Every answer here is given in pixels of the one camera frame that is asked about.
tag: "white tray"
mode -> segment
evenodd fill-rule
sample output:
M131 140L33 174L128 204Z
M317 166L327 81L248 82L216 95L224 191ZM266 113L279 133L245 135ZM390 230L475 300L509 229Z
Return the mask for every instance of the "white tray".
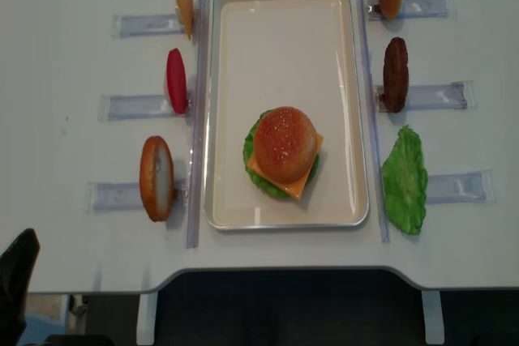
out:
M367 216L350 0L214 0L204 209L217 229L355 226ZM260 114L291 105L324 136L301 201L245 171Z

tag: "tray rim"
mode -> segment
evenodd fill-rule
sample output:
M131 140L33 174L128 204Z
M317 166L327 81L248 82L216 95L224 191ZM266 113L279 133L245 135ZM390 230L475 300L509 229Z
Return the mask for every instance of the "tray rim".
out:
M215 48L217 47L218 49L220 48L220 44L218 43L218 46L215 46L214 45L214 28L215 28L215 10L216 10L216 5L217 5L217 2L218 0L212 0L212 26L211 26L211 31L212 31L212 35L211 35L211 66L210 66L210 77L209 77L209 80L210 80L210 84L209 84L209 89L208 89L208 94L209 96L211 95L211 90L213 88L213 82L212 82L212 79L213 77L215 77L215 75L213 74L212 72L212 66L213 66L213 57L212 57L212 54L216 51ZM357 61L356 61L356 58L357 58L357 50L356 50L356 46L355 46L355 35L354 35L354 21L353 21L353 10L352 10L352 6L351 6L351 0L348 0L348 3L349 3L349 6L350 6L350 17L349 17L349 20L350 20L350 24L351 24L351 40L352 40L352 50L353 50L353 55L354 55L354 58L353 58L353 64L354 64L354 76L355 76L355 83L357 84L357 99L355 100L356 101L356 104L358 106L358 123L359 123L359 130L360 130L360 139L362 140L361 142L361 150L362 150L362 167L363 167L363 171L364 171L364 177L366 178L365 180L365 187L366 187L366 211L364 212L364 215L362 215L362 217L360 217L358 220L356 220L355 222L345 222L345 223L314 223L314 224L254 224L254 225L251 225L251 224L246 224L246 225L241 225L241 226L229 226L229 225L222 225L222 224L218 224L215 222L214 218L210 217L210 215L208 214L208 194L207 194L207 188L208 188L208 180L210 180L211 178L209 177L208 175L208 156L209 156L209 138L210 138L210 135L209 135L209 123L211 121L211 108L210 108L210 103L211 103L211 99L209 98L208 99L208 102L207 102L207 105L208 105L208 115L207 115L207 119L206 119L206 122L205 122L205 125L206 125L206 131L205 131L205 137L206 137L206 142L205 142L205 145L204 145L204 188L203 188L203 194L202 194L202 198L204 199L204 204L202 205L202 208L204 210L204 214L206 216L206 220L208 221L208 223L216 230L218 231L227 231L227 232L231 232L231 231L243 231L243 230L246 230L246 231L253 231L253 230L286 230L286 229L296 229L296 230L306 230L306 229L352 229L352 228L357 228L358 226L360 226L361 224L363 224L369 213L370 213L370 208L371 208L371 202L370 202L370 191L369 191L369 185L368 185L368 180L367 180L367 164L366 164L366 148L364 147L364 134L363 134L363 130L362 130L362 114L361 114L361 102L360 102L360 90L359 90L359 82L358 82L358 70L357 70Z

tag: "green lettuce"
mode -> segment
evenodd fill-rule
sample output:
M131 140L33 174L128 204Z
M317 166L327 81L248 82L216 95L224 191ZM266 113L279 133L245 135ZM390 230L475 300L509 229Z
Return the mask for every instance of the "green lettuce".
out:
M398 131L398 139L382 166L382 178L389 221L406 234L419 235L426 215L428 178L422 141L409 126Z
M245 138L245 143L243 144L243 162L245 163L245 170L247 173L249 173L249 176L251 176L252 182L255 183L255 185L260 188L263 192L266 194L270 194L271 196L276 196L278 198L288 198L289 195L284 192L283 190L280 190L276 186L274 186L271 182L268 182L258 174L256 174L252 169L249 169L247 167L247 162L249 162L249 159L252 157L252 152L254 151L254 144L252 140L254 139L254 133L256 132L256 127L258 127L258 124L261 121L261 118L267 115L269 111L265 111L259 116L258 121L253 125L251 130L249 131L249 134ZM317 173L317 167L319 166L319 154L315 157L314 164L311 166L310 174L308 175L307 183L305 184L305 187L308 185L308 183L311 181L312 178L314 178L315 174Z

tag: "floor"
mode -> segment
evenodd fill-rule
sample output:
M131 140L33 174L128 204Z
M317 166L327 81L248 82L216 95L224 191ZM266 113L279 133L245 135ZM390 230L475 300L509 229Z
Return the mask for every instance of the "floor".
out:
M518 345L519 291L444 292L446 345ZM138 296L89 299L88 334L135 345ZM422 345L421 293L386 271L207 272L159 294L156 346Z

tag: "red tomato slice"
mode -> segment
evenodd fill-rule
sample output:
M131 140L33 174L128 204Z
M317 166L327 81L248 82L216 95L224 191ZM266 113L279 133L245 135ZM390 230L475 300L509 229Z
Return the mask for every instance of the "red tomato slice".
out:
M169 52L165 73L173 110L177 114L183 114L187 107L187 83L186 69L180 50L173 49Z

